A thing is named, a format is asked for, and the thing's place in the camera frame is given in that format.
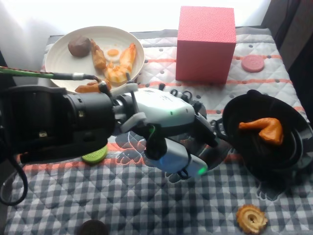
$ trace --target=fried egg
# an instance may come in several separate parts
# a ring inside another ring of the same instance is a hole
[[[121,56],[123,50],[119,47],[109,46],[104,48],[103,52],[106,60],[108,60],[109,62],[112,61],[113,63],[118,63],[119,57]]]

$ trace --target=box top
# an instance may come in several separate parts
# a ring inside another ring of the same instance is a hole
[[[234,9],[182,6],[178,40],[236,43]]]

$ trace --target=pink disc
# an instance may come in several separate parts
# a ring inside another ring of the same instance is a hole
[[[247,72],[260,72],[264,68],[264,60],[260,55],[247,55],[241,61],[241,66]]]

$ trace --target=checkered tablecloth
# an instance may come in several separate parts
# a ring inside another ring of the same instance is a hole
[[[209,120],[220,118],[225,104],[249,89],[279,98],[305,117],[269,30],[237,30],[234,59],[223,88],[191,87],[173,79],[176,33],[135,34],[146,54],[136,80],[140,86],[157,87],[164,82],[167,89],[189,90],[205,105]],[[46,52],[57,38],[49,39]],[[252,53],[262,55],[266,65],[254,75],[240,70],[242,56]],[[73,235],[85,221],[98,219],[111,235],[238,235],[242,232],[236,211],[244,204],[265,212],[268,225],[263,234],[313,234],[311,165],[294,182],[260,182],[240,155],[221,141],[218,149],[205,149],[201,154],[210,167],[207,174],[181,180],[154,168],[144,156],[144,146],[142,137],[126,133],[109,139],[108,156],[96,166],[80,158],[25,166],[29,193],[23,202],[9,208],[5,234]],[[12,197],[21,193],[22,181],[17,177]]]

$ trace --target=plate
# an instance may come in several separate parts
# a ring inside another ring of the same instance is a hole
[[[131,43],[136,45],[136,57],[133,63],[131,80],[134,80],[145,60],[144,51],[139,40],[132,34],[114,27],[108,26],[92,26],[75,30],[62,38],[60,38],[50,49],[45,60],[45,70],[47,72],[83,72],[85,74],[96,75],[104,78],[103,74],[97,73],[93,66],[91,53],[88,56],[79,58],[74,57],[68,50],[68,43],[76,36],[81,35],[93,39],[97,45],[103,50],[108,46],[118,47],[125,50]],[[70,80],[51,80],[58,87],[65,87],[68,92],[75,92],[80,85],[86,85],[90,80],[70,81]],[[112,84],[112,88],[116,88],[118,84]]]

